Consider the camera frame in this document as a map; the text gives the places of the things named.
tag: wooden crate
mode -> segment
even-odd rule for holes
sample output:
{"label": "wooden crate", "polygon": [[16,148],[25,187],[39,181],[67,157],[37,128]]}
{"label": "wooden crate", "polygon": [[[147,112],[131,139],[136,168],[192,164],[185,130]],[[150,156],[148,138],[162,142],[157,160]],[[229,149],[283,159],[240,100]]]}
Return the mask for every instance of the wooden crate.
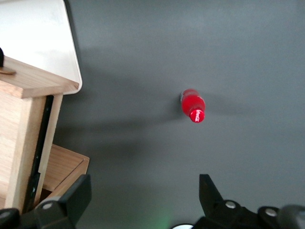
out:
{"label": "wooden crate", "polygon": [[75,91],[78,83],[8,57],[4,66],[16,73],[0,73],[0,208],[18,208],[22,212],[47,96],[54,97],[35,203],[40,199],[63,93]]}

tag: black strip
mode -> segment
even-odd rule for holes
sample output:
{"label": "black strip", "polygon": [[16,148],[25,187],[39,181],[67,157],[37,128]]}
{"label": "black strip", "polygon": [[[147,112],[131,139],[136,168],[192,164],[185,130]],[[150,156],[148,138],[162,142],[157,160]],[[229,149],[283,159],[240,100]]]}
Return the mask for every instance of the black strip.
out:
{"label": "black strip", "polygon": [[38,186],[38,182],[39,182],[39,178],[40,178],[40,173],[38,172],[38,170],[39,170],[39,165],[40,165],[40,161],[41,161],[44,141],[46,138],[47,129],[48,129],[48,125],[49,125],[53,99],[54,99],[53,95],[48,95],[46,97],[46,103],[45,103],[45,107],[44,107],[44,111],[43,111],[43,115],[42,115],[41,126],[40,126],[40,131],[39,131],[37,145],[36,145],[35,157],[34,157],[32,171],[30,174],[28,188],[27,188],[27,192],[26,192],[25,200],[24,200],[24,206],[23,206],[23,211],[22,211],[23,213],[28,212],[33,209],[36,190],[37,190],[37,186]]}
{"label": "black strip", "polygon": [[3,67],[3,63],[4,63],[4,53],[3,53],[2,49],[0,48],[0,68]]}

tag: wooden box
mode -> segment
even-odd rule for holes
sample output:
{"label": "wooden box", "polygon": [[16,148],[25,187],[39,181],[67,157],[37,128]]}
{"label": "wooden box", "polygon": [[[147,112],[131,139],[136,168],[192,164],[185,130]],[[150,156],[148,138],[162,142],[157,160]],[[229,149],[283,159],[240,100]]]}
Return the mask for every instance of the wooden box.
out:
{"label": "wooden box", "polygon": [[[16,73],[0,73],[0,208],[24,212],[29,196],[35,194],[35,204],[40,200],[63,93],[75,91],[78,83],[8,57],[4,66]],[[53,161],[67,157],[59,154],[56,146],[53,149]],[[52,174],[56,165],[50,161],[49,166],[49,181],[50,177],[61,179],[62,184],[63,176]],[[37,185],[29,190],[35,173],[39,174]],[[44,186],[54,191],[50,182]]]}

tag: black clamp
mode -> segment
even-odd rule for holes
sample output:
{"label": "black clamp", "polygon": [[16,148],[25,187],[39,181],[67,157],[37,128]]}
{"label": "black clamp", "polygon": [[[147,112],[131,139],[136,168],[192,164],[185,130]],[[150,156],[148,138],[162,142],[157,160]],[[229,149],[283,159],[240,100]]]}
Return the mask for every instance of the black clamp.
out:
{"label": "black clamp", "polygon": [[305,207],[261,207],[257,214],[223,200],[209,175],[200,175],[199,199],[205,217],[193,229],[305,229]]}

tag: wooden block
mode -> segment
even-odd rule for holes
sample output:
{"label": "wooden block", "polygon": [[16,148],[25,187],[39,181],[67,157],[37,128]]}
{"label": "wooden block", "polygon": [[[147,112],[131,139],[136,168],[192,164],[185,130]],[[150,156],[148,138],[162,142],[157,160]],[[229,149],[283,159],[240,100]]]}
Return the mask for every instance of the wooden block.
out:
{"label": "wooden block", "polygon": [[6,208],[23,209],[44,105],[45,97],[22,100],[18,134],[8,180]]}
{"label": "wooden block", "polygon": [[0,92],[0,101],[0,198],[5,199],[18,135],[22,100]]}
{"label": "wooden block", "polygon": [[81,174],[86,174],[88,165],[88,157],[53,145],[43,188],[52,192],[49,197],[63,195]]}
{"label": "wooden block", "polygon": [[17,98],[63,94],[76,91],[77,82],[42,69],[5,57],[4,66],[16,71],[14,75],[0,73],[0,91]]}

